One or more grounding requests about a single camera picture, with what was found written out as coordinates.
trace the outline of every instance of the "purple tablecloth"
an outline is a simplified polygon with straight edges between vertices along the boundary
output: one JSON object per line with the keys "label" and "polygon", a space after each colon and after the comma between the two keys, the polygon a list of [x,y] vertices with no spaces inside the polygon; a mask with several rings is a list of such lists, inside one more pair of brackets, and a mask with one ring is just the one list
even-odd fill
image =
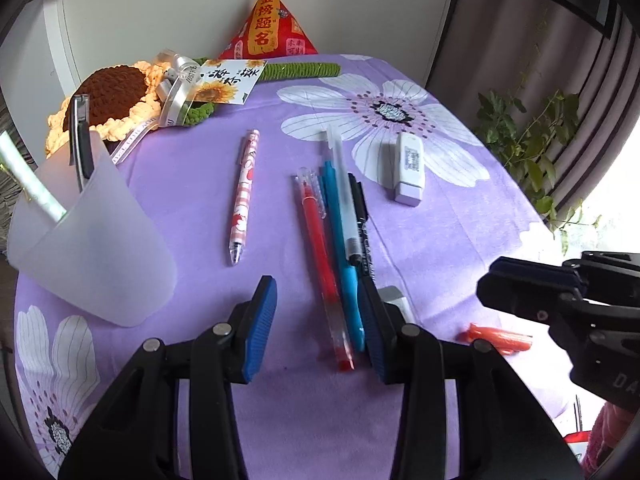
{"label": "purple tablecloth", "polygon": [[[338,62],[342,75],[259,84],[244,106],[222,107],[194,128],[155,132],[122,164],[178,267],[173,299],[142,325],[114,326],[20,276],[17,373],[31,431],[53,474],[100,395],[146,338],[170,344],[197,336],[225,320],[270,274],[278,307],[264,363],[252,384],[233,387],[250,477],[388,478],[401,387],[382,385],[364,360],[351,374],[336,372],[292,177],[300,166],[322,163],[320,131],[328,124],[342,133],[348,166],[363,181],[378,286],[404,291],[421,325],[439,338],[453,339],[470,322],[535,334],[533,348],[510,362],[551,416],[564,409],[564,352],[544,327],[485,309],[474,294],[495,258],[538,259],[550,238],[517,186],[433,96],[386,62],[303,59]],[[251,128],[262,135],[248,247],[241,264],[230,267],[236,163]],[[426,189],[417,208],[390,199],[392,143],[402,130],[425,145]],[[186,424],[181,401],[180,467],[188,474]],[[449,454],[451,474],[457,455]]]}

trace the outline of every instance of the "white wall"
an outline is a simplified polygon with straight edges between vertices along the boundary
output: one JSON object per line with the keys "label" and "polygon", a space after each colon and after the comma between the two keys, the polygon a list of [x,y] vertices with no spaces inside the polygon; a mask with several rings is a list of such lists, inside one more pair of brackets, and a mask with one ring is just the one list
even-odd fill
{"label": "white wall", "polygon": [[163,48],[215,56],[256,0],[65,0],[66,27],[84,80],[114,64],[151,61]]}
{"label": "white wall", "polygon": [[47,117],[80,83],[66,60],[61,12],[61,0],[28,3],[0,46],[2,95],[37,164],[45,158]]}
{"label": "white wall", "polygon": [[[446,0],[282,0],[319,52],[380,57],[426,82]],[[152,59],[162,48],[215,56],[255,0],[65,0],[66,25],[82,78],[117,63]]]}
{"label": "white wall", "polygon": [[[36,162],[47,116],[95,70],[163,48],[216,56],[256,0],[36,0],[0,47],[0,86]],[[282,0],[319,52],[387,60],[424,84],[448,0]]]}
{"label": "white wall", "polygon": [[318,52],[365,54],[425,84],[446,0],[282,0]]}

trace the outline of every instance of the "eraser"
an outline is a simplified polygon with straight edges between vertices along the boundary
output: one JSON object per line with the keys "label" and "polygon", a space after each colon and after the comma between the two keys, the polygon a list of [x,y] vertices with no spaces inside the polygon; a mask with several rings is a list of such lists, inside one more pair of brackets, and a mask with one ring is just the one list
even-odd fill
{"label": "eraser", "polygon": [[396,185],[396,202],[416,207],[422,201],[422,188],[404,182]]}
{"label": "eraser", "polygon": [[396,202],[417,206],[424,190],[424,146],[414,134],[400,133],[396,137]]}

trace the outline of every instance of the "white flower print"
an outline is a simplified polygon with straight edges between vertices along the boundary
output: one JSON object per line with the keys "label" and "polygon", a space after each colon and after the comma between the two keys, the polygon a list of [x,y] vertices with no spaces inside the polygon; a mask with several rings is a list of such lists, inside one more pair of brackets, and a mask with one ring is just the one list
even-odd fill
{"label": "white flower print", "polygon": [[458,142],[482,146],[451,112],[439,103],[421,104],[429,94],[403,79],[386,81],[382,91],[358,74],[342,74],[320,81],[344,92],[311,85],[278,90],[284,102],[309,108],[335,110],[290,118],[282,131],[303,140],[325,140],[331,127],[343,140],[362,138],[351,155],[359,170],[371,180],[392,188],[396,135],[411,132],[422,137],[424,164],[440,178],[462,187],[473,187],[489,179],[486,168]]}
{"label": "white flower print", "polygon": [[18,386],[31,434],[55,478],[71,443],[95,405],[86,405],[100,382],[94,340],[81,316],[63,319],[49,353],[49,333],[39,308],[18,313],[16,348],[24,367]]}
{"label": "white flower print", "polygon": [[371,59],[371,56],[361,56],[360,54],[340,54],[342,57],[346,59],[351,59],[352,61],[366,61],[367,59]]}

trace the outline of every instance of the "pen clip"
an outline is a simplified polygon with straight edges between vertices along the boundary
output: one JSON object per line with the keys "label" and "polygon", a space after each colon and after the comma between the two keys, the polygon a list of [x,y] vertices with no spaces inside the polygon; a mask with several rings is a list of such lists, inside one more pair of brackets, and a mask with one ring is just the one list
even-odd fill
{"label": "pen clip", "polygon": [[249,135],[245,135],[240,142],[240,150],[238,151],[238,161],[236,164],[238,166],[242,165],[242,161],[244,160],[244,152],[246,151],[246,145],[249,142]]}
{"label": "pen clip", "polygon": [[69,114],[69,165],[76,165],[78,187],[84,184],[94,172],[94,157],[89,133],[89,96],[75,95],[71,99]]}
{"label": "pen clip", "polygon": [[318,180],[318,176],[311,171],[310,172],[310,183],[311,189],[313,190],[314,196],[316,197],[316,203],[318,204],[318,212],[320,213],[320,218],[326,216],[326,209],[324,208],[324,197],[322,196],[322,190],[320,189],[320,181]]}
{"label": "pen clip", "polygon": [[362,200],[362,209],[364,213],[365,222],[369,221],[369,209],[367,209],[367,200],[364,198],[364,190],[362,189],[362,182],[358,183],[358,193],[360,195],[360,200]]}

